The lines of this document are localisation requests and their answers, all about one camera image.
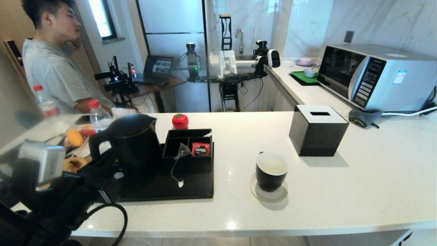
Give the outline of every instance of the laptop screen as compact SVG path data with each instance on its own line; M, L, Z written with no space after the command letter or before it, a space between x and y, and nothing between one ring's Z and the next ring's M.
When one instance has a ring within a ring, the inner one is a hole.
M147 56L143 74L169 74L173 60L169 56Z

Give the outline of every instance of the window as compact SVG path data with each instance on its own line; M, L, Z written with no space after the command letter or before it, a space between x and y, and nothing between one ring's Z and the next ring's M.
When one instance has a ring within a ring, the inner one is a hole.
M99 28L100 37L103 40L116 39L114 23L112 22L111 13L109 12L106 0L88 0L93 11L94 19Z

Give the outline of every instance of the marble wall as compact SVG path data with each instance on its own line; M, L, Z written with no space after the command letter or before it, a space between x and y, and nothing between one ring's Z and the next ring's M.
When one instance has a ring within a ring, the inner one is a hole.
M319 55L333 2L334 0L293 1L284 57L317 57Z
M373 43L437 58L435 0L335 0L324 44Z
M243 30L244 53L252 54L257 40L267 40L267 46L283 52L292 0L208 0L208 51L218 54L222 43L220 14L231 14L232 50L240 48L238 29Z

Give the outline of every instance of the gray t-shirt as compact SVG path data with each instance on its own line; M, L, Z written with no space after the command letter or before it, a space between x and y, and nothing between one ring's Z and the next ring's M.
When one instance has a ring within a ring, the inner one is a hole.
M82 69L71 58L73 44L63 48L40 40L26 39L23 46L24 70L31 88L40 84L55 100L62 113L79 113L74 107L78 100L97 99L113 107Z

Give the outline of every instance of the faucet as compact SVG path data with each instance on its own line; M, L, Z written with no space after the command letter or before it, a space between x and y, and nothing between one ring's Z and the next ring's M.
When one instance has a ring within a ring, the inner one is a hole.
M244 43L243 43L243 30L238 29L237 33L235 34L235 38L238 38L238 34L241 32L241 37L240 37L240 54L243 54L243 50L244 50Z

